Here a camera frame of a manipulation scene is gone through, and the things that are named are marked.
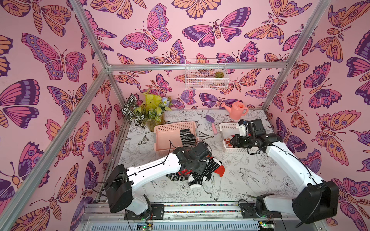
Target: butterfly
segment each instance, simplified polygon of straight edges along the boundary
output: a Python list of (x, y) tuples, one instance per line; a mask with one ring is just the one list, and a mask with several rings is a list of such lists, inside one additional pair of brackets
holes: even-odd
[(313, 74), (310, 74), (303, 83), (305, 88), (314, 88), (310, 91), (310, 94), (316, 92), (308, 101), (309, 106), (312, 108), (319, 108), (321, 105), (329, 108), (342, 97), (342, 94), (337, 91), (323, 88), (327, 87), (324, 84), (329, 78), (325, 82), (324, 80), (329, 73), (330, 65), (330, 62), (325, 62), (322, 66), (315, 67)]
[(207, 106), (208, 108), (211, 108), (213, 106), (216, 106), (216, 107), (219, 106), (219, 108), (222, 108), (221, 103), (225, 103), (227, 106), (231, 107), (233, 102), (236, 102), (236, 101), (243, 102), (242, 100), (238, 100), (238, 99), (224, 99), (220, 97), (217, 98), (216, 96), (208, 94), (208, 93), (200, 93), (199, 97), (201, 101), (204, 102), (202, 103), (202, 105)]
[(310, 68), (310, 65), (308, 63), (300, 64), (300, 62), (303, 62), (303, 60), (299, 61), (299, 57), (298, 57), (297, 60), (293, 64), (292, 70), (290, 71), (290, 73), (294, 72), (293, 79), (298, 78), (299, 73), (303, 73), (306, 70), (308, 70), (308, 68)]
[[(90, 26), (92, 28), (92, 30), (94, 31), (94, 34), (96, 36), (96, 39), (100, 45), (100, 48), (103, 49), (103, 50), (107, 50), (107, 51), (114, 51), (113, 48), (111, 48), (110, 46), (108, 46), (107, 44), (103, 43), (102, 41), (104, 41), (104, 39), (102, 37), (105, 37), (105, 38), (115, 38), (117, 37), (117, 35), (103, 29), (103, 28), (98, 28), (98, 24), (95, 22), (94, 18), (91, 16), (91, 13), (90, 11), (88, 10), (85, 10), (85, 15), (90, 23)], [(84, 48), (86, 47), (87, 44), (89, 44), (90, 46), (90, 42), (89, 42), (89, 39), (87, 38), (87, 35), (85, 33), (85, 30), (83, 29), (80, 21), (78, 20), (77, 16), (76, 17), (76, 20), (78, 22), (78, 25), (80, 26), (80, 30), (82, 32), (82, 36), (81, 36), (81, 48)], [(92, 54), (92, 59), (94, 59), (94, 56), (95, 56), (95, 52), (93, 50), (93, 48), (91, 48), (91, 54)]]
[[(355, 130), (349, 130), (350, 132), (355, 133), (358, 135), (358, 141), (363, 143), (364, 145), (370, 146), (370, 131), (364, 131), (362, 133), (355, 131)], [(370, 153), (370, 150), (363, 150), (363, 152)], [(366, 160), (362, 161), (363, 168), (360, 170), (357, 170), (358, 173), (370, 171), (370, 158), (367, 158)]]
[[(235, 56), (235, 58), (226, 53), (217, 53), (217, 62), (257, 62), (256, 56), (260, 50), (256, 47), (256, 44), (254, 42), (250, 41), (249, 43), (247, 43), (247, 45), (245, 45), (244, 49), (240, 53), (240, 58), (238, 57), (239, 51), (240, 50), (238, 50), (238, 55), (235, 55), (234, 52), (231, 52)], [(228, 69), (229, 74), (233, 73), (234, 71), (235, 69)]]
[(109, 156), (112, 153), (112, 144), (114, 141), (114, 131), (112, 130), (108, 136), (106, 137), (105, 141), (94, 141), (89, 144), (87, 151), (92, 154), (92, 156), (97, 156), (99, 163), (104, 160), (105, 154)]
[(224, 88), (224, 84), (222, 84), (222, 86), (218, 86), (218, 84), (210, 84), (209, 86), (213, 89), (217, 89), (217, 90), (221, 90), (220, 93), (221, 94), (229, 94), (232, 92), (232, 90), (234, 89), (234, 86), (236, 88), (236, 90), (238, 92), (242, 92), (242, 87), (240, 85), (243, 85), (243, 86), (253, 86), (256, 84), (257, 80), (257, 75), (260, 73), (261, 71), (261, 68), (255, 68), (251, 71), (249, 71), (247, 74), (245, 74), (239, 81), (238, 81), (238, 78), (241, 74), (243, 74), (243, 72), (238, 76), (238, 78), (236, 80), (233, 81), (233, 83), (228, 83), (228, 87), (224, 90), (221, 90)]
[(185, 104), (187, 105), (193, 105), (196, 103), (195, 99), (195, 89), (194, 88), (189, 88), (183, 91), (181, 94), (180, 98), (178, 97), (177, 99), (172, 99), (172, 103), (174, 104), (171, 107), (175, 107), (177, 109), (184, 109)]
[(234, 27), (243, 27), (247, 22), (249, 15), (250, 7), (243, 7), (228, 14), (220, 24), (217, 23), (219, 19), (214, 22), (210, 22), (213, 23), (213, 27), (204, 24), (193, 25), (185, 28), (182, 33), (193, 42), (197, 42), (201, 39), (198, 43), (199, 47), (213, 47), (215, 45), (215, 36), (217, 39), (221, 39), (222, 34), (228, 42), (230, 42), (233, 37), (239, 36), (242, 33), (242, 30)]
[[(38, 3), (39, 1), (32, 2), (32, 9), (35, 11), (33, 13), (33, 20), (38, 33), (41, 34), (41, 30), (43, 29), (43, 19), (40, 15), (42, 14), (52, 32), (58, 36), (64, 36), (65, 28), (62, 25), (65, 25), (71, 19), (71, 12), (63, 6), (48, 5), (40, 7)], [(26, 0), (19, 0), (19, 2), (15, 0), (2, 0), (0, 1), (0, 5), (9, 14), (18, 17), (26, 16), (31, 9), (31, 1)]]
[(119, 126), (116, 121), (114, 121), (114, 129), (115, 129), (115, 132), (116, 132), (116, 138), (118, 138), (118, 135), (121, 131), (121, 126)]
[(142, 141), (140, 141), (140, 142), (138, 143), (138, 145), (145, 145), (145, 144), (147, 144), (147, 141), (149, 141), (149, 139), (147, 138), (147, 136), (144, 136), (144, 137), (142, 138)]
[(267, 97), (267, 93), (270, 92), (272, 85), (275, 83), (274, 75), (269, 75), (265, 80), (265, 86), (260, 86), (261, 89), (247, 91), (245, 95), (256, 97), (257, 99), (264, 99)]
[(50, 79), (62, 79), (63, 72), (67, 72), (70, 81), (78, 82), (78, 71), (84, 69), (86, 62), (84, 54), (72, 51), (64, 56), (59, 52), (59, 56), (54, 48), (44, 40), (26, 33), (22, 34), (22, 42), (31, 49), (35, 59), (46, 63), (45, 68)]
[[(123, 65), (131, 65), (131, 64), (135, 64), (134, 61), (132, 59), (130, 59), (129, 57), (126, 57), (120, 53), (117, 54), (120, 62), (123, 64)], [(140, 89), (140, 83), (134, 79), (133, 77), (137, 78), (139, 77), (137, 74), (146, 74), (146, 73), (149, 73), (151, 71), (121, 71), (120, 74), (121, 75), (115, 75), (114, 78), (116, 79), (117, 82), (119, 83), (127, 83), (127, 84), (131, 84), (131, 85), (136, 85), (136, 87), (138, 89)]]
[(8, 117), (18, 127), (27, 128), (29, 121), (39, 115), (38, 109), (19, 105), (36, 105), (39, 95), (40, 86), (34, 79), (21, 80), (8, 86), (0, 94), (0, 106), (11, 107), (0, 110), (0, 125), (7, 128), (9, 126)]
[(158, 86), (153, 80), (150, 80), (150, 82), (152, 82), (153, 85), (146, 84), (145, 86), (149, 88), (143, 89), (140, 92), (165, 97), (166, 96), (165, 93), (167, 93), (167, 91), (169, 92), (172, 91), (172, 88), (169, 87), (169, 83), (164, 80), (163, 75), (157, 74), (156, 81), (157, 81)]
[[(28, 174), (31, 172), (31, 170), (35, 167), (36, 163), (40, 159), (40, 157), (44, 154), (43, 151), (40, 151), (38, 149), (38, 145), (35, 143), (28, 142), (26, 146), (24, 147), (21, 156), (19, 158), (19, 165), (18, 165), (18, 175), (16, 175), (13, 162), (10, 162), (10, 164), (13, 167), (13, 175), (7, 175), (0, 171), (0, 174), (4, 176), (9, 176), (11, 177), (11, 181), (13, 182), (14, 185), (17, 186), (17, 189), (20, 188), (22, 185), (22, 181), (24, 181)], [(38, 188), (41, 188), (44, 184), (48, 182), (49, 178), (49, 173), (50, 171), (48, 170), (37, 186)], [(10, 181), (0, 179), (1, 186), (0, 186), (0, 214), (3, 212), (4, 208), (6, 205), (10, 202), (12, 197), (15, 194), (14, 187), (11, 185)]]
[(64, 121), (67, 121), (73, 110), (80, 103), (81, 99), (87, 92), (87, 83), (82, 84), (76, 91), (76, 94), (68, 94), (60, 88), (55, 86), (48, 86), (50, 94), (53, 96), (54, 101), (57, 105), (61, 106), (64, 114)]
[(286, 62), (289, 58), (289, 53), (285, 54), (281, 57), (280, 54), (278, 54), (280, 58), (278, 58), (276, 55), (272, 53), (265, 53), (263, 58), (265, 59), (266, 62)]
[(76, 228), (81, 222), (81, 217), (85, 213), (86, 205), (93, 202), (94, 199), (89, 196), (93, 193), (92, 189), (98, 185), (98, 177), (99, 177), (99, 172), (96, 171), (96, 167), (94, 163), (91, 160), (89, 160), (86, 166), (86, 171), (85, 171), (85, 181), (84, 181), (85, 190), (82, 188), (82, 194), (81, 194), (83, 198), (81, 199), (80, 203), (78, 204), (76, 208), (76, 211), (73, 214), (70, 231), (76, 230)]
[(126, 35), (121, 40), (121, 45), (124, 48), (131, 47), (134, 50), (143, 48), (150, 53), (153, 53), (158, 49), (158, 44), (155, 42), (167, 42), (172, 35), (165, 27), (168, 23), (166, 16), (167, 7), (158, 3), (150, 12), (147, 19), (147, 29), (143, 29), (142, 32), (134, 32)]
[[(13, 47), (13, 39), (5, 37), (0, 34), (0, 55), (8, 54), (9, 50)], [(0, 56), (0, 77), (8, 76), (10, 62), (7, 61), (6, 57)]]
[(307, 158), (300, 158), (299, 160), (311, 169), (311, 171), (318, 173), (321, 167), (321, 152), (314, 149), (311, 153), (308, 153)]
[(190, 18), (197, 19), (203, 18), (207, 10), (217, 10), (221, 0), (174, 0), (171, 4), (176, 8), (186, 9)]
[(98, 123), (99, 130), (104, 127), (108, 129), (108, 122), (111, 121), (112, 106), (108, 107), (108, 110), (106, 105), (104, 106), (104, 110), (101, 105), (99, 106), (100, 110), (94, 104), (92, 104), (91, 107), (95, 114), (95, 122)]
[(326, 56), (329, 59), (341, 62), (343, 60), (343, 51), (339, 40), (335, 36), (338, 35), (338, 37), (343, 41), (344, 36), (341, 34), (341, 32), (351, 28), (351, 26), (347, 25), (361, 17), (368, 10), (370, 10), (370, 1), (361, 1), (355, 3), (348, 10), (344, 7), (338, 10), (338, 12), (333, 12), (333, 5), (331, 5), (328, 11), (328, 20), (330, 24), (338, 29), (342, 27), (344, 28), (342, 28), (340, 31), (335, 28), (328, 29), (326, 32), (333, 36), (319, 40), (317, 43), (315, 43), (315, 45), (313, 45), (310, 52), (314, 51), (316, 48), (319, 48), (322, 53), (326, 51)]
[(300, 89), (301, 89), (301, 82), (300, 80), (297, 81), (295, 84), (292, 93), (289, 93), (286, 97), (286, 101), (292, 108), (289, 108), (286, 113), (293, 113), (292, 117), (290, 118), (290, 125), (293, 128), (299, 128), (307, 134), (311, 133), (310, 126), (308, 125), (306, 119), (302, 116), (302, 114), (298, 111), (302, 111), (298, 105), (299, 96), (300, 96)]
[(347, 155), (335, 137), (337, 137), (338, 133), (344, 133), (337, 131), (353, 124), (360, 117), (361, 113), (356, 112), (356, 110), (345, 110), (344, 112), (334, 113), (332, 116), (330, 114), (319, 116), (318, 113), (316, 115), (319, 117), (321, 131), (317, 132), (316, 139), (311, 141), (314, 142), (316, 140), (321, 147), (325, 147), (326, 151), (336, 161), (339, 161), (341, 165), (348, 165)]
[[(366, 60), (370, 61), (370, 31), (364, 34), (363, 38), (360, 40), (356, 50), (354, 53), (359, 55)], [(363, 82), (370, 79), (370, 62), (363, 60), (362, 58), (351, 57), (347, 60), (347, 66), (349, 67), (349, 71), (347, 77), (354, 77), (358, 75), (364, 74), (359, 81)], [(360, 95), (364, 98), (364, 102), (367, 105), (370, 105), (370, 81), (363, 84), (356, 90), (356, 95)]]
[(298, 14), (301, 14), (305, 10), (310, 8), (311, 5), (312, 3), (309, 3), (301, 8), (301, 7), (297, 7), (297, 4), (294, 1), (291, 1), (288, 3), (288, 0), (270, 0), (271, 10), (276, 16), (276, 18), (274, 18), (272, 13), (268, 12), (267, 15), (269, 19), (263, 21), (262, 24), (266, 24), (270, 22), (273, 22), (273, 23), (258, 27), (246, 33), (244, 37), (252, 38), (252, 39), (262, 39), (265, 37), (267, 39), (278, 38), (279, 44), (282, 44), (284, 41), (284, 32), (282, 29), (280, 29), (276, 25), (286, 24), (286, 21), (282, 18), (293, 17)]
[[(132, 0), (138, 6), (147, 9), (147, 6), (145, 5), (145, 2), (143, 0)], [(107, 11), (114, 13), (117, 10), (117, 17), (121, 19), (129, 19), (132, 15), (132, 6), (130, 0), (124, 0), (124, 3), (122, 4), (123, 0), (116, 0), (116, 1), (107, 1), (107, 0), (93, 0), (90, 4), (90, 6), (95, 10), (100, 11)]]
[(299, 137), (291, 135), (292, 132), (286, 128), (284, 122), (276, 117), (276, 134), (286, 143), (286, 146), (294, 154), (297, 152), (303, 152), (306, 150), (307, 145)]
[(18, 218), (14, 225), (12, 226), (11, 230), (46, 230), (49, 224), (50, 219), (50, 210), (53, 210), (53, 215), (56, 219), (62, 220), (62, 210), (59, 203), (69, 203), (71, 202), (76, 194), (77, 194), (77, 174), (78, 174), (78, 163), (76, 163), (72, 168), (69, 170), (68, 174), (66, 175), (62, 185), (60, 186), (59, 192), (54, 198), (54, 195), (50, 197), (49, 200), (38, 200), (38, 201), (45, 201), (49, 202), (49, 205), (43, 208), (36, 209), (26, 215), (21, 216)]
[(285, 82), (283, 82), (279, 88), (279, 90), (277, 91), (275, 97), (272, 99), (272, 103), (277, 106), (280, 111), (283, 111), (284, 110), (284, 103), (283, 103), (283, 99), (282, 97), (284, 97), (284, 94), (283, 91), (286, 89), (286, 87), (288, 86), (288, 80), (286, 80)]
[[(49, 140), (53, 140), (62, 127), (52, 119), (48, 119), (47, 124), (45, 124), (45, 126), (47, 128), (46, 133), (49, 135)], [(69, 136), (69, 138), (67, 138), (67, 140), (64, 142), (62, 146), (62, 149), (58, 152), (57, 155), (58, 161), (54, 164), (54, 167), (58, 165), (58, 162), (60, 160), (63, 160), (64, 158), (68, 157), (70, 153), (73, 153), (73, 155), (77, 156), (81, 155), (81, 157), (84, 158), (82, 152), (85, 149), (85, 141), (90, 131), (89, 128), (90, 123), (89, 121), (86, 121), (77, 130), (74, 137), (73, 134), (75, 133), (75, 131)]]
[(356, 227), (360, 231), (367, 231), (366, 223), (362, 218), (359, 211), (365, 216), (368, 217), (369, 214), (362, 207), (362, 205), (369, 205), (369, 200), (367, 199), (355, 199), (353, 197), (364, 197), (370, 194), (370, 182), (360, 181), (356, 182), (349, 178), (343, 178), (343, 182), (339, 179), (332, 179), (332, 181), (338, 185), (339, 188), (339, 199), (340, 210), (349, 218), (352, 219)]

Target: sock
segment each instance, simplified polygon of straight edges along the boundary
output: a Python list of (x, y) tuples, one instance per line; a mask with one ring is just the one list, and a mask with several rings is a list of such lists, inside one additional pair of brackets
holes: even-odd
[(183, 147), (195, 145), (195, 136), (190, 132), (190, 129), (180, 130), (180, 138)]

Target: table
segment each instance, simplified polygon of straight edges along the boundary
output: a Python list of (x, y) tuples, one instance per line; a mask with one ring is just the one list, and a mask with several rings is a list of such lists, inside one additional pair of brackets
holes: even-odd
[[(213, 134), (211, 123), (205, 119), (206, 115), (215, 119), (218, 132), (220, 123), (233, 121), (226, 110), (166, 111), (165, 119), (168, 123), (195, 121), (198, 137), (201, 140), (206, 138), (205, 141), (211, 146), (213, 156), (225, 167), (223, 177), (212, 173), (211, 180), (203, 182), (202, 187), (190, 189), (187, 181), (171, 181), (163, 176), (144, 185), (137, 191), (138, 193), (147, 195), (152, 202), (238, 201), (254, 200), (248, 195), (299, 194), (289, 176), (266, 154), (249, 155), (246, 152), (225, 154), (221, 135)], [(267, 133), (273, 132), (263, 110), (249, 110), (248, 114), (242, 117), (244, 120), (258, 118), (262, 120)], [(119, 164), (133, 167), (159, 159), (153, 149), (154, 133), (131, 125)]]

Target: succulent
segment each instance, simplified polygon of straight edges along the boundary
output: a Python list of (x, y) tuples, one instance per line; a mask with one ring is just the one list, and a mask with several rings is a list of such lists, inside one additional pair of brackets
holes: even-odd
[(215, 73), (215, 78), (223, 78), (223, 72), (218, 71)]

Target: white wire basket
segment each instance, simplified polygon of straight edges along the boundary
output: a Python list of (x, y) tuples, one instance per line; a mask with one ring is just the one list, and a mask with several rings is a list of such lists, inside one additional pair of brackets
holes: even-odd
[[(187, 59), (189, 62), (196, 63), (196, 66), (185, 64), (185, 89), (215, 89), (225, 90), (229, 83), (229, 74), (225, 63), (203, 63), (199, 60)], [(216, 72), (222, 72), (223, 78), (215, 78)]]

